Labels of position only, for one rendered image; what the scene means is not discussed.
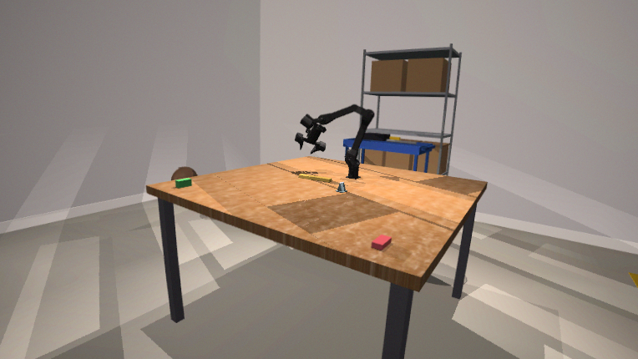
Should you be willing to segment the small red block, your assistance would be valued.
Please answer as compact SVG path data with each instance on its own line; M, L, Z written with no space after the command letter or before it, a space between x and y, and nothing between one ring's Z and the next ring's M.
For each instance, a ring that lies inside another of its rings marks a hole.
M380 235L372 242L372 247L383 250L387 245L391 243L392 237L387 235Z

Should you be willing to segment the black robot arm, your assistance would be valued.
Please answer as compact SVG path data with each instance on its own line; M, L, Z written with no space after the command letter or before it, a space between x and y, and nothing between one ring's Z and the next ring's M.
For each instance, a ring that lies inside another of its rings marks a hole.
M311 117L309 114L306 114L301 119L300 123L306 127L307 136L311 132L312 135L318 137L320 136L321 132L324 133L327 131L326 127L321 126L321 124L322 125L328 124L334 119L354 111L362 115L362 123L357 132L357 136L354 140L352 148L347 150L347 153L344 157L346 157L345 162L347 163L349 168L348 176L346 176L346 178L358 179L358 178L361 178L361 176L358 176L360 162L357 160L357 154L358 154L358 149L360 147L362 139L364 137L364 134L366 133L367 126L371 123L372 119L374 119L375 117L375 114L371 109L364 109L362 107L359 107L356 104L353 104L350 107L339 109L338 111L335 111L332 113L321 114L316 119Z

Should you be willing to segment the yellow bar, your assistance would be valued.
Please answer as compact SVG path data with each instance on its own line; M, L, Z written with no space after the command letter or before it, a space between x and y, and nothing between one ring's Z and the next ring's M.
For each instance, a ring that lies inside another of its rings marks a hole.
M331 182L332 181L332 178L309 175L309 174L299 174L299 178L309 179L309 180L319 180L319 181L324 181L324 182Z

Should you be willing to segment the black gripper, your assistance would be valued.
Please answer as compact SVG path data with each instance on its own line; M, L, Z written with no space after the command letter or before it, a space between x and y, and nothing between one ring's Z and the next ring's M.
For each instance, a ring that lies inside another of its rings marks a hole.
M324 143L322 141L317 142L318 138L319 138L319 136L316 137L316 136L312 135L311 132L309 133L307 138L304 138L303 134L301 134L301 133L296 133L295 141L298 142L298 144L300 144L300 150L302 148L303 142L305 141L305 142L307 142L309 144L315 145L314 148L311 151L311 154L316 152L316 151L324 152L325 149L326 149L326 143Z

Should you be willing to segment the green rectangular block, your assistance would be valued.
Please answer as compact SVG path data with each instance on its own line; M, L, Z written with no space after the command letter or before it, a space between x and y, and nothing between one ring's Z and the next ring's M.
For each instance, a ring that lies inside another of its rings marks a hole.
M175 181L176 187L177 188L184 188L184 187L189 187L192 186L192 179L190 178L186 178L186 179L178 179Z

